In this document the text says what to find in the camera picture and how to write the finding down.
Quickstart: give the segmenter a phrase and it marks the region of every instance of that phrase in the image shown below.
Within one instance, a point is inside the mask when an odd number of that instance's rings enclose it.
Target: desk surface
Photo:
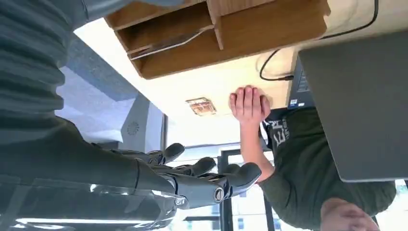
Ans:
[[[325,18],[328,26],[326,34],[359,27],[372,18],[374,0],[328,0],[328,3],[331,14]],[[342,37],[324,41],[306,41],[282,49],[269,62],[264,76],[276,77],[291,73],[299,49],[403,30],[408,27],[407,15],[408,1],[381,0],[378,19],[369,28]],[[271,99],[273,108],[284,107],[287,104],[290,82],[267,82],[258,77],[259,68],[270,52],[167,77],[145,80],[139,77],[113,31],[103,19],[89,23],[75,33],[171,120],[183,123],[185,127],[200,124],[203,129],[210,129],[208,125],[212,125],[210,127],[213,133],[216,132],[214,131],[215,126],[219,127],[226,121],[234,124],[227,100],[228,94],[238,86],[249,84],[263,89]],[[209,98],[218,114],[208,117],[195,115],[185,101],[199,97]]]

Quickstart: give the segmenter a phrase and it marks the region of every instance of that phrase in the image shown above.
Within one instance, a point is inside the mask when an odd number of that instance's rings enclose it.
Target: power cable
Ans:
[[[379,8],[379,0],[374,0],[374,13],[373,13],[373,17],[371,19],[370,22],[368,22],[367,24],[363,25],[363,26],[359,26],[357,28],[351,29],[351,30],[347,30],[347,31],[343,31],[340,33],[336,33],[336,34],[332,34],[332,35],[327,35],[324,37],[321,37],[319,40],[324,40],[324,39],[331,39],[334,37],[338,37],[338,36],[342,36],[342,35],[346,35],[346,34],[350,34],[350,33],[354,33],[357,31],[360,31],[362,29],[365,29],[369,26],[371,26],[375,21],[377,21],[377,17],[378,17],[378,8]],[[294,76],[293,75],[289,75],[289,76],[285,76],[285,77],[280,77],[280,78],[265,78],[263,77],[262,73],[265,69],[265,66],[269,63],[270,59],[275,56],[276,53],[278,53],[278,51],[280,51],[280,49],[275,50],[274,52],[272,52],[272,54],[270,54],[270,56],[265,60],[264,64],[262,65],[261,69],[259,70],[259,77],[265,81],[288,81],[288,80],[293,80]]]

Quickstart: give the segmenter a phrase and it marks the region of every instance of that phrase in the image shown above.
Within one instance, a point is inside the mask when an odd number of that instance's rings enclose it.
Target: man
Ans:
[[[391,204],[395,183],[342,182],[316,109],[289,111],[272,122],[273,166],[258,138],[259,123],[270,113],[268,99],[247,86],[229,102],[240,122],[242,156],[261,168],[258,183],[282,220],[310,230],[380,230],[371,217]]]

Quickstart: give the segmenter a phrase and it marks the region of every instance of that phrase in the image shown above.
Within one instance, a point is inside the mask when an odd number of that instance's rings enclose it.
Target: dark green t-shirt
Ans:
[[[274,150],[275,173],[259,185],[279,217],[303,229],[318,230],[320,209],[329,198],[354,203],[371,216],[384,211],[394,200],[394,182],[344,183],[334,165],[315,109],[288,114]]]

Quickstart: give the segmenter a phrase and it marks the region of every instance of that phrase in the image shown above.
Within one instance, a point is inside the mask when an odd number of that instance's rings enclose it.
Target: person's arm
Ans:
[[[275,171],[274,166],[264,156],[258,137],[259,124],[270,113],[269,101],[260,95],[257,88],[238,88],[230,95],[229,106],[232,114],[240,122],[241,154],[245,162],[259,166],[262,175],[258,182],[268,179]]]

